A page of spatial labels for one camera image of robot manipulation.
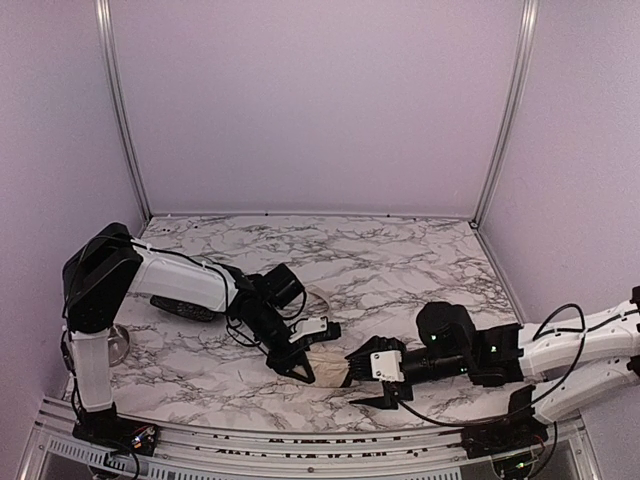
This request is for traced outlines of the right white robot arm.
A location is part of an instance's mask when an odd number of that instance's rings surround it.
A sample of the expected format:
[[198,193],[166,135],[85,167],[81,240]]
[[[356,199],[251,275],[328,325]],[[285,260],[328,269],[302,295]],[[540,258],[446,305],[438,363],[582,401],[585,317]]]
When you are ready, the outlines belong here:
[[614,388],[639,382],[639,290],[630,299],[587,315],[575,303],[574,319],[510,323],[481,329],[459,304],[429,302],[417,314],[422,348],[410,350],[396,338],[373,336],[346,357],[348,377],[381,384],[365,406],[406,408],[414,386],[465,375],[494,388],[526,382],[513,392],[501,421],[532,418],[549,425]]

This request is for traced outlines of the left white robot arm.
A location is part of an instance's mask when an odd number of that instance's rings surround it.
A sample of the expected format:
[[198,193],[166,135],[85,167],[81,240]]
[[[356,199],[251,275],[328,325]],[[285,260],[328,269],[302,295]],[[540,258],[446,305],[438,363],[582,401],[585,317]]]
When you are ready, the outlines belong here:
[[153,247],[112,223],[64,265],[63,312],[76,405],[135,412],[312,384],[308,340],[283,316],[304,300],[294,273],[246,274]]

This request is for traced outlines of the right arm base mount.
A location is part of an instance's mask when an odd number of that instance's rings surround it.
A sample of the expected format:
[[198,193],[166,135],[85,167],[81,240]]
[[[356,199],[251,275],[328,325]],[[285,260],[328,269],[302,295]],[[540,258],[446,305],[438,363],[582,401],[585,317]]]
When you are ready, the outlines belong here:
[[469,459],[496,455],[530,447],[548,440],[547,426],[534,418],[532,406],[533,385],[511,393],[508,403],[509,417],[481,426],[464,427],[461,446]]

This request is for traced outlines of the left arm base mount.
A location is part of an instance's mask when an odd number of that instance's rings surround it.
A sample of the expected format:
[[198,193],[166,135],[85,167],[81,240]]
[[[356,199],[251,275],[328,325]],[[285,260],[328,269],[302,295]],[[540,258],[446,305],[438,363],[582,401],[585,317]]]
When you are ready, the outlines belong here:
[[121,417],[115,410],[104,410],[81,413],[72,435],[104,447],[152,456],[158,442],[159,426]]

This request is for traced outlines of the beige and black folding umbrella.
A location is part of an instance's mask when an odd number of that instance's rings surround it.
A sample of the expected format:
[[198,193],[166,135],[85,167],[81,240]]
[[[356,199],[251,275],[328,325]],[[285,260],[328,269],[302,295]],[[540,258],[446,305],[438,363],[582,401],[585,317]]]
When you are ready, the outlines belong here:
[[[335,322],[330,294],[316,285],[308,286],[306,292],[307,306],[311,308],[312,316],[326,317]],[[352,379],[343,351],[330,347],[328,343],[316,343],[310,346],[306,356],[315,376],[312,387],[342,389],[351,386]]]

